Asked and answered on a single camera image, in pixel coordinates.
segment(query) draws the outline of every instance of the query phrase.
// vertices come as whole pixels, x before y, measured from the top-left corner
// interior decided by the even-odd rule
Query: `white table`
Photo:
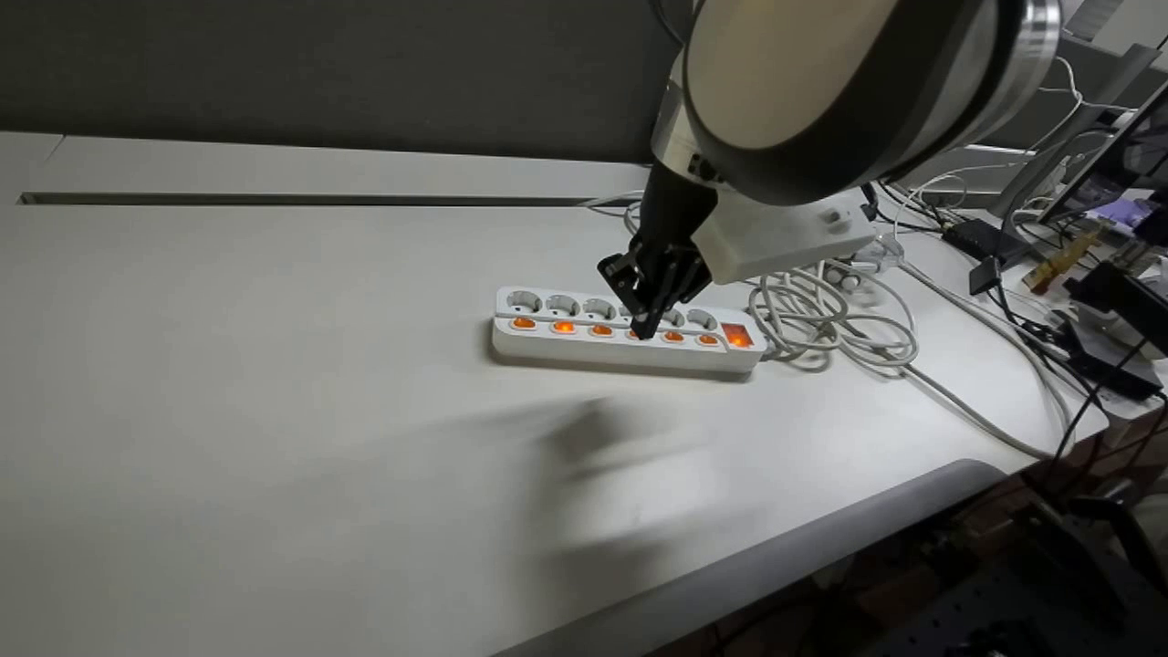
[[[848,361],[489,361],[491,287],[603,290],[619,243],[575,207],[2,207],[0,652],[641,652],[1028,464]],[[1051,447],[1023,352],[895,283],[918,367]]]

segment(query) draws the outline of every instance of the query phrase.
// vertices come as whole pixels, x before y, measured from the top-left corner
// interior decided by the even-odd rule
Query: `orange outlet switch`
[[[748,351],[755,347],[750,333],[746,323],[722,323],[726,333],[726,341],[738,347],[738,351]]]

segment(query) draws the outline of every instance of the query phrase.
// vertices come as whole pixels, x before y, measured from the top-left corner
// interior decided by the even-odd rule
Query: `wall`
[[[2,0],[0,126],[636,159],[668,63],[647,0]]]

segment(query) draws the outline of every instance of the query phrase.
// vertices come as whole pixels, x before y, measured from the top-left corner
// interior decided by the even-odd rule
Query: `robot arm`
[[[799,207],[999,126],[1044,78],[1057,0],[708,0],[665,88],[641,228],[600,262],[637,336],[713,271],[726,193]]]

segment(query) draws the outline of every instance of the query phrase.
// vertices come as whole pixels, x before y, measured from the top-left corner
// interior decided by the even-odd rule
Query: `white power strip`
[[[491,347],[505,361],[746,380],[767,338],[748,312],[726,307],[675,307],[654,338],[637,338],[608,294],[500,287]]]

